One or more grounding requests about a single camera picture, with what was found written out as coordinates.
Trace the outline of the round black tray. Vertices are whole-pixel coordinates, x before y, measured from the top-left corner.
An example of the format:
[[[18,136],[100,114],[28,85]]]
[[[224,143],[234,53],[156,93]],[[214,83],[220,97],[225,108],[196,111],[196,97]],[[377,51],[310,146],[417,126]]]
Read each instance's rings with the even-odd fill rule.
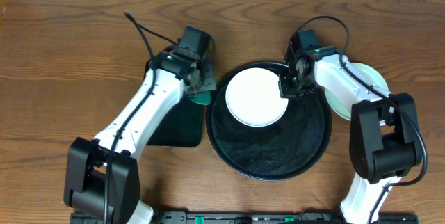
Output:
[[[250,127],[231,115],[225,102],[227,85],[239,72],[263,68],[281,74],[277,61],[256,61],[228,72],[207,107],[209,140],[218,156],[237,172],[254,179],[277,181],[309,170],[323,155],[332,132],[330,107],[321,88],[291,99],[284,115],[266,127]]]

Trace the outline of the white plate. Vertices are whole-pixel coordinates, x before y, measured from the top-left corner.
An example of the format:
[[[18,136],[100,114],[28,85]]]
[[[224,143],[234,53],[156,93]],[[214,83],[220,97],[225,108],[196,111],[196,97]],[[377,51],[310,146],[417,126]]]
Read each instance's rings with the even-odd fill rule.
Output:
[[[286,112],[288,99],[280,97],[276,73],[251,67],[235,74],[227,84],[225,101],[229,112],[250,127],[277,122]]]

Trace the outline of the pale green plate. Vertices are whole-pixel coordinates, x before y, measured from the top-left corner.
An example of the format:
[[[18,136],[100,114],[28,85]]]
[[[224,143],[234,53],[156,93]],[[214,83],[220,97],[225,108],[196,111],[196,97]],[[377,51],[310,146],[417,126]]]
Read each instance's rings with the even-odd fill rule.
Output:
[[[363,76],[373,82],[375,85],[384,88],[385,90],[389,90],[387,82],[383,78],[383,76],[371,66],[363,64],[363,63],[351,63],[351,65],[359,71]],[[325,90],[325,97],[330,105],[331,109],[340,117],[345,120],[350,121],[350,112],[347,108],[337,99],[329,90]]]

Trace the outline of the green wavy sponge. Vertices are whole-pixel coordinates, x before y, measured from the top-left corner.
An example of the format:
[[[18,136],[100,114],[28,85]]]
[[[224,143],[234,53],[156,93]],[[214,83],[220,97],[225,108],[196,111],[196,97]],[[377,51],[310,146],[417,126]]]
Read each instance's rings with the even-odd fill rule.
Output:
[[[201,93],[194,93],[187,96],[190,101],[199,104],[199,105],[210,105],[212,101],[211,92],[201,92]]]

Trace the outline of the dark green rectangular tray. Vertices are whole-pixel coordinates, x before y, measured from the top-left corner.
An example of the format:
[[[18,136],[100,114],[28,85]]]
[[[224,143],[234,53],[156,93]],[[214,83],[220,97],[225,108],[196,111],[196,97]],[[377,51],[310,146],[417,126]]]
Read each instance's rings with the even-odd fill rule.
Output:
[[[186,95],[184,78],[161,67],[161,60],[147,62],[149,88],[139,112],[143,146],[195,147],[202,134],[203,109]]]

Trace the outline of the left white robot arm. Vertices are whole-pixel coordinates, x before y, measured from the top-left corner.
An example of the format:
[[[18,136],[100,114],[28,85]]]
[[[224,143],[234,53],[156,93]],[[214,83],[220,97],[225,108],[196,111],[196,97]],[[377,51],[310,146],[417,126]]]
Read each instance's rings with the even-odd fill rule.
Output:
[[[174,50],[147,61],[141,87],[92,140],[78,137],[67,153],[63,202],[102,223],[150,223],[140,199],[138,162],[161,121],[183,97],[216,89],[213,54]]]

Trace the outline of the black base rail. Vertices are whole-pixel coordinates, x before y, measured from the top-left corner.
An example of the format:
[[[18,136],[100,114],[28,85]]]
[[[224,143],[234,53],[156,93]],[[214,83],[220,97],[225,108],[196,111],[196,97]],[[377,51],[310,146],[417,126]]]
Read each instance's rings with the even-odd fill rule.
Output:
[[[71,224],[98,224],[102,221],[83,213],[73,213]],[[280,223],[347,223],[339,212],[306,209],[298,214],[211,214],[186,213],[183,211],[154,212],[151,224],[280,224]],[[414,214],[380,214],[373,223],[418,224]]]

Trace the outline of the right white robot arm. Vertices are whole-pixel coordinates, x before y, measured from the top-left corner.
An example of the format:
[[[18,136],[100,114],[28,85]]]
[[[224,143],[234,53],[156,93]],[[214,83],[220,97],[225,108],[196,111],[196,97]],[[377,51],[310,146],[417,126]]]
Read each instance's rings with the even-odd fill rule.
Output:
[[[350,111],[349,155],[355,176],[340,204],[347,223],[374,223],[390,190],[419,182],[428,166],[414,99],[393,94],[352,66],[336,47],[290,45],[280,77],[281,97],[299,98],[323,87]]]

